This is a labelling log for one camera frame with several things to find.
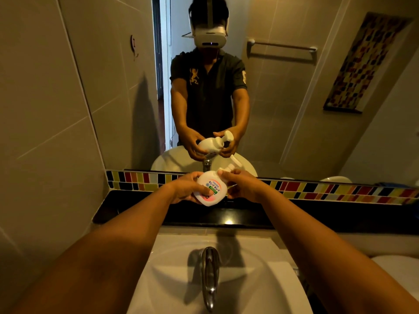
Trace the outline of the large wall mirror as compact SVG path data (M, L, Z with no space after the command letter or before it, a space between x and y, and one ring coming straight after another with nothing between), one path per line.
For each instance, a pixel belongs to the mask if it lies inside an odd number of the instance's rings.
M58 0L104 167L419 185L419 0Z

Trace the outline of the chrome faucet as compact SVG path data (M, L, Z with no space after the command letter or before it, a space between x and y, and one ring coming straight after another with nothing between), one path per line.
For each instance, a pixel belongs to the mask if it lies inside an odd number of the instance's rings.
M200 269L204 305L212 313L217 301L220 273L220 257L216 248L206 247L202 250Z

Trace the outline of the person's right hand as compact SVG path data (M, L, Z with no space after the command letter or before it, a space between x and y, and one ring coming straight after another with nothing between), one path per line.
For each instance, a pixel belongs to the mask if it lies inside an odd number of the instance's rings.
M242 169L234 169L233 171L238 173L239 170L241 175L241 197L239 198L245 198L251 202L262 204L269 196L275 194L274 189L248 171Z

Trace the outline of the person's left hand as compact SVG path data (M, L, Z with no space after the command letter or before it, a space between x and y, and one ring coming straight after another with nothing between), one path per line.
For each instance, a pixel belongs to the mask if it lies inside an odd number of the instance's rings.
M201 202L192 194L192 186L201 185L198 184L197 180L202 174L204 173L187 173L169 184L166 184L165 186L168 186L170 193L170 204L177 204L183 200L201 204Z

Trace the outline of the person's left forearm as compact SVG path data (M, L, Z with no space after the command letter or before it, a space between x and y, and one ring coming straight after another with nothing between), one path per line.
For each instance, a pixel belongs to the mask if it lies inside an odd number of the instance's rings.
M9 314L123 314L175 189L166 185L68 248Z

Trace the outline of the black stone ledge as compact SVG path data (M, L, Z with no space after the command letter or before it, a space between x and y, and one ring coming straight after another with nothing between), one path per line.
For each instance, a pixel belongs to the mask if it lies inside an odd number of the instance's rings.
M282 230L294 223L303 230L317 220L337 233L419 236L419 204L287 200L281 195L262 203L238 198L207 207L183 200L169 206L163 225Z

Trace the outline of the person's right forearm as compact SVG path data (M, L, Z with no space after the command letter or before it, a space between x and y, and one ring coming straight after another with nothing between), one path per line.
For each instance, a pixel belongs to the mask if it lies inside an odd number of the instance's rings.
M309 284L331 313L419 314L419 302L384 269L314 220L276 229Z

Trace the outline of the white ceramic washbasin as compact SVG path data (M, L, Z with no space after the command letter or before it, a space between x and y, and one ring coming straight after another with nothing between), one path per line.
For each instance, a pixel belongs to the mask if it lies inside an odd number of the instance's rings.
M204 303L201 254L220 257L212 312ZM127 314L313 314L306 293L270 238L159 234Z

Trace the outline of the white pump soap bottle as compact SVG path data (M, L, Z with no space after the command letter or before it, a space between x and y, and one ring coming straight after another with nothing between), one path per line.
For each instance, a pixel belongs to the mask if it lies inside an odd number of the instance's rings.
M203 204L204 206L213 206L218 204L225 198L228 192L228 181L221 178L218 171L222 170L232 172L234 169L242 168L243 164L234 155L231 155L227 166L220 167L216 170L200 172L196 182L212 190L212 195L206 196L202 195L200 192L193 192L193 197L197 200L197 202Z

